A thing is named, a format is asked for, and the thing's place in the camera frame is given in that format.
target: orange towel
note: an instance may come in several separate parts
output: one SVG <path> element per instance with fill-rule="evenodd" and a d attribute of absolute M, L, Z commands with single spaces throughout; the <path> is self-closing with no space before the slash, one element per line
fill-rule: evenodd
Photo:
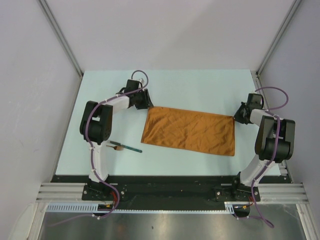
<path fill-rule="evenodd" d="M 207 154 L 235 155 L 232 116 L 174 109 L 149 108 L 142 143 Z"/>

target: folded fabric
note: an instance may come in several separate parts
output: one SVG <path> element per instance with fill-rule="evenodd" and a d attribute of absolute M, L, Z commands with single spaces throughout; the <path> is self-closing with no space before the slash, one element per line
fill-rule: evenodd
<path fill-rule="evenodd" d="M 235 155 L 235 121 L 232 116 L 149 108 L 142 143 L 207 154 Z"/>

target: wall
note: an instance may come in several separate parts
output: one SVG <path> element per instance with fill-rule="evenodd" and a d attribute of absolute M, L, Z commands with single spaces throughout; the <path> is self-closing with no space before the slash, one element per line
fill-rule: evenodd
<path fill-rule="evenodd" d="M 58 157 L 80 80 L 36 0 L 0 1 L 0 239 Z"/>
<path fill-rule="evenodd" d="M 320 223 L 320 1 L 305 0 L 262 72 L 263 86 L 277 86 L 289 95 L 289 103 L 278 111 L 295 120 L 295 147 L 288 161 L 294 181 L 303 182 L 314 214 Z M 285 99 L 267 91 L 269 105 Z"/>
<path fill-rule="evenodd" d="M 48 0 L 85 70 L 256 70 L 292 2 Z"/>

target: table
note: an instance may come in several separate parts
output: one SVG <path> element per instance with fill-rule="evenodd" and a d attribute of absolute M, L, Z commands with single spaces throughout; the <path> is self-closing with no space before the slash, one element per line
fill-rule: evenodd
<path fill-rule="evenodd" d="M 88 175 L 91 171 L 89 144 L 79 132 L 87 101 L 108 99 L 122 87 L 133 70 L 86 71 L 75 102 L 59 157 L 56 175 Z M 241 101 L 255 90 L 251 73 L 239 70 L 146 70 L 154 106 L 233 116 Z M 135 79 L 144 78 L 137 73 Z M 141 143 L 147 110 L 135 107 L 118 112 L 112 119 L 109 140 L 141 149 L 107 149 L 105 160 L 111 175 L 135 176 L 225 176 L 242 171 L 255 155 L 258 127 L 235 123 L 235 156 L 220 156 Z M 267 175 L 279 176 L 278 165 Z"/>

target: shiny floor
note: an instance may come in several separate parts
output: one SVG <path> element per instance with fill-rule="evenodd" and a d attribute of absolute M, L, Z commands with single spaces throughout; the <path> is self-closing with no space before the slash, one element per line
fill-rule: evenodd
<path fill-rule="evenodd" d="M 80 217 L 49 226 L 79 213 L 47 212 L 40 240 L 305 240 L 295 205 L 264 205 L 261 220 L 236 220 L 230 214 L 113 213 L 106 219 Z M 252 208 L 250 215 L 256 215 Z"/>

